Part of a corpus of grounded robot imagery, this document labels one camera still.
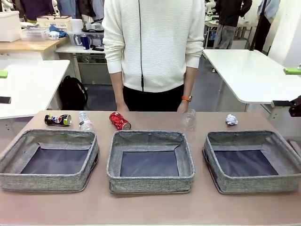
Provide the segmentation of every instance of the black cable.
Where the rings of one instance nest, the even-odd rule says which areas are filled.
[[[140,67],[141,67],[141,87],[142,87],[142,92],[144,92],[144,78],[143,78],[143,71],[142,71],[142,35],[141,35],[140,0],[138,0],[138,4],[139,4],[139,24],[140,24]]]

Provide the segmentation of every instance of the red can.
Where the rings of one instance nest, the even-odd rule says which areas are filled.
[[[118,112],[110,114],[109,119],[118,130],[131,129],[131,124]]]

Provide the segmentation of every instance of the black jacket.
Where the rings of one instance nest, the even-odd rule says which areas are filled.
[[[252,0],[217,0],[215,9],[220,15],[219,24],[236,27],[238,18],[243,17],[251,6]]]

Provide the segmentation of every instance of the plastic box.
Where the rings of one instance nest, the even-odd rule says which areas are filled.
[[[113,136],[107,164],[112,193],[188,193],[194,175],[180,132],[121,130]]]
[[[65,31],[72,31],[71,16],[39,16],[37,21],[40,27],[49,28],[51,25]]]
[[[48,28],[23,29],[21,32],[21,39],[24,41],[45,41],[48,39],[48,31]]]
[[[82,191],[98,153],[94,132],[28,130],[0,159],[1,187],[27,192]]]
[[[204,156],[223,194],[298,190],[301,158],[277,133],[210,132]]]
[[[16,41],[21,38],[19,11],[0,12],[0,41]]]
[[[85,34],[89,39],[89,45],[103,46],[103,32],[68,32],[70,42],[75,46],[82,46],[80,37]]]

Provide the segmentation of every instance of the black pants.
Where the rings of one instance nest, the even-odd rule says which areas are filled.
[[[263,50],[263,46],[264,46],[265,40],[269,34],[270,28],[271,28],[271,24],[270,24],[269,20],[264,16],[261,26],[259,28],[259,33],[257,36],[256,43],[255,43],[255,47],[254,47],[255,50],[258,50],[260,52]]]
[[[182,101],[184,85],[161,93],[142,92],[123,87],[123,98],[133,112],[176,112]]]

